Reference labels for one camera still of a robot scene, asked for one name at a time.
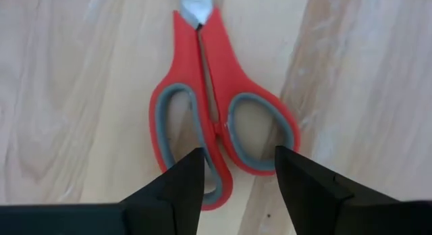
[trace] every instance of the light wood grain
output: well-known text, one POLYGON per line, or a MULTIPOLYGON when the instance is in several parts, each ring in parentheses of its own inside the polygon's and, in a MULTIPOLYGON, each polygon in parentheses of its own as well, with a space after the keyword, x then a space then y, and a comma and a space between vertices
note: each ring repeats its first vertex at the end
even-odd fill
MULTIPOLYGON (((303 155, 397 199, 432 198, 432 0, 215 3, 244 71, 296 116, 303 155)), ((0 203, 116 202, 160 174, 148 105, 178 4, 0 0, 0 203)), ((271 116, 245 103, 236 120, 245 148, 271 157, 271 116)), ((168 121, 177 158, 198 146, 186 96, 168 121)), ((275 178, 226 161, 233 195, 198 233, 295 234, 275 178)))

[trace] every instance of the scissor blade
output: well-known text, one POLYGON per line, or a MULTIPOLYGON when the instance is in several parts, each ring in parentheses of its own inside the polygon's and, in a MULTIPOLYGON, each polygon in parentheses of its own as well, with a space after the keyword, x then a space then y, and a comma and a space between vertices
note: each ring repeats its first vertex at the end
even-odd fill
POLYGON ((194 28, 204 25, 213 11, 213 0, 180 0, 180 14, 194 28))

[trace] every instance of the red scissors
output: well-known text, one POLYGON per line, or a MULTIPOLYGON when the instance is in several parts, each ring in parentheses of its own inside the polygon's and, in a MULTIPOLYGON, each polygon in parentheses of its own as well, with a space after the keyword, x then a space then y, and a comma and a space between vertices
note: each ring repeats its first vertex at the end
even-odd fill
POLYGON ((198 139, 205 149, 205 159, 216 180, 216 189, 204 194, 202 210, 223 205, 232 193, 232 176, 219 147, 220 137, 232 161, 244 171, 260 176, 275 173, 274 160, 260 161, 246 153, 236 134, 234 109, 243 100, 255 101, 270 111, 286 132, 284 146, 298 151, 298 126, 287 107, 274 95, 255 84, 243 72, 230 45, 220 11, 212 0, 181 0, 180 12, 174 11, 174 58, 171 69, 153 91, 150 102, 150 131, 155 156, 164 172, 175 164, 166 134, 167 106, 179 91, 188 93, 192 102, 198 139), (201 62, 201 38, 219 121, 212 122, 201 62))

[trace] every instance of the red plastic handle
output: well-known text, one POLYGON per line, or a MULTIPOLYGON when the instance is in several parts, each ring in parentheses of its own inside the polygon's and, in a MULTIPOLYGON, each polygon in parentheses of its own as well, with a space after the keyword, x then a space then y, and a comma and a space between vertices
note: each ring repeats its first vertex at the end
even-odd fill
POLYGON ((272 104, 289 123, 294 135, 294 151, 300 146, 300 131, 288 108, 269 91, 255 84, 244 73, 238 63, 229 37, 223 25, 220 11, 215 8, 200 31, 207 63, 210 69, 213 92, 219 110, 220 130, 223 145, 233 162, 244 171, 260 176, 273 175, 275 171, 261 171, 247 166, 239 158, 230 138, 228 125, 229 108, 233 98, 240 93, 252 93, 272 104))
POLYGON ((213 122, 209 114, 209 104, 205 89, 205 76, 200 58, 198 35, 195 29, 191 27, 177 11, 173 13, 173 18, 175 45, 171 69, 153 91, 149 106, 148 117, 153 149, 159 167, 163 172, 166 171, 167 166, 161 153, 157 135, 157 116, 155 110, 157 108, 158 98, 167 87, 173 84, 182 83, 189 86, 196 96, 199 121, 207 149, 222 181, 222 195, 217 202, 202 206, 202 210, 212 210, 220 207, 230 197, 233 186, 232 176, 217 146, 213 122))

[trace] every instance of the wooden table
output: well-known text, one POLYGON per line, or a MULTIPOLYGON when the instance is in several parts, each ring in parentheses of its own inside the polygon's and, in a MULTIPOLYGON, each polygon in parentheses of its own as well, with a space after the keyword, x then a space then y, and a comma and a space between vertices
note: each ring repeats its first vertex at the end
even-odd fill
MULTIPOLYGON (((432 0, 215 0, 244 71, 292 110, 301 153, 397 199, 432 198, 432 0)), ((179 0, 0 0, 0 202, 120 201, 160 174, 150 95, 179 0)), ((187 98, 171 148, 196 146, 187 98)), ((280 137, 245 103, 257 156, 280 137)), ((199 234, 293 234, 274 177, 227 159, 234 193, 199 234)))

